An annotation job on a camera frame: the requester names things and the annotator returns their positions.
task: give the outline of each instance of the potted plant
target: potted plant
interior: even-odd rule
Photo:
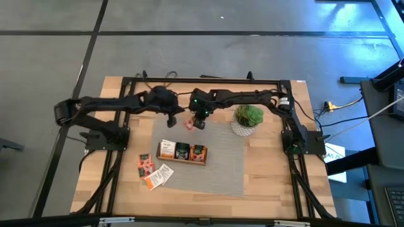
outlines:
[[[239,136],[249,136],[259,123],[263,121],[264,112],[252,105],[240,105],[234,112],[231,123],[234,133]]]

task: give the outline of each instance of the wooden tabletop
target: wooden tabletop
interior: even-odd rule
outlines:
[[[101,97],[118,97],[122,77],[106,77]],[[293,96],[302,105],[305,112],[313,117],[305,81],[291,81]],[[160,83],[149,83],[151,87]],[[228,89],[237,91],[254,91],[276,88],[267,84],[214,84],[214,83],[172,83],[169,89],[177,92],[189,92],[194,88],[204,91],[211,89]],[[136,83],[135,93],[150,90],[144,83]],[[186,107],[190,95],[179,96],[179,103]],[[114,214],[144,216],[182,216],[215,218],[296,218],[295,204],[287,157],[283,153],[280,131],[281,118],[272,114],[264,106],[264,122],[254,134],[245,138],[244,146],[244,196],[232,197],[190,190],[158,187],[149,191],[141,183],[137,170],[137,155],[147,153],[151,146],[155,113],[144,112],[131,115],[129,127],[131,134],[127,150],[122,159],[119,181],[117,184]],[[216,110],[207,120],[230,122],[233,111],[237,108]],[[302,124],[309,130],[316,130],[316,125],[296,108]],[[101,120],[112,120],[114,112],[97,112]],[[189,112],[177,116],[181,124],[192,115]],[[77,211],[94,193],[101,179],[105,151],[96,151],[83,163],[74,194],[71,211]],[[310,187],[322,205],[332,215],[336,215],[330,185],[324,163],[314,155],[305,155]],[[106,190],[102,211],[106,210],[109,189]],[[303,212],[307,216],[306,199],[300,189]]]

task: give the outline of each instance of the concrete floor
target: concrete floor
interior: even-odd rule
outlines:
[[[390,1],[377,1],[404,50],[404,26]],[[2,0],[0,30],[92,30],[101,0]],[[370,3],[301,0],[115,0],[101,30],[383,31]],[[89,37],[0,36],[0,137],[25,145],[0,153],[0,219],[25,218],[57,135],[53,106],[69,98]],[[163,76],[304,79],[313,108],[356,100],[340,76],[373,77],[398,60],[389,40],[320,37],[98,37],[81,96],[97,96],[105,76],[146,70]],[[321,117],[323,124],[365,115],[363,102]],[[326,128],[334,134],[353,122]],[[79,128],[70,136],[78,137]],[[369,124],[336,137],[347,149],[373,146]],[[44,214],[67,214],[83,146],[67,141]],[[336,201],[339,217],[367,222],[363,202]]]

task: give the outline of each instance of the gray placemat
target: gray placemat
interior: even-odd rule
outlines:
[[[206,146],[206,166],[158,160],[157,146],[162,139]],[[230,124],[206,122],[204,130],[189,132],[180,122],[169,129],[166,118],[157,118],[151,142],[150,153],[156,169],[165,163],[174,171],[164,186],[159,187],[232,196],[244,194],[244,138],[234,134]]]

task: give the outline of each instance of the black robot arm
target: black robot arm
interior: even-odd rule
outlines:
[[[203,129],[205,127],[205,118],[217,108],[229,108],[232,105],[240,104],[261,104],[266,106],[273,114],[286,120],[292,133],[290,145],[298,146],[301,150],[306,147],[307,129],[299,122],[294,108],[294,98],[291,94],[278,90],[250,92],[210,90],[206,93],[196,88],[190,97],[189,110],[195,112],[194,126]]]
[[[172,127],[176,123],[174,115],[183,112],[184,109],[178,105],[176,93],[164,86],[156,86],[150,92],[143,91],[124,98],[83,97],[77,100],[68,99],[54,107],[58,125],[68,127],[79,125],[101,132],[106,140],[106,145],[123,144],[122,146],[125,147],[128,142],[128,130],[119,127],[114,121],[104,122],[87,115],[94,111],[123,111],[130,114],[151,111],[167,114],[169,116],[167,126]],[[81,135],[87,139],[90,136],[86,133]]]

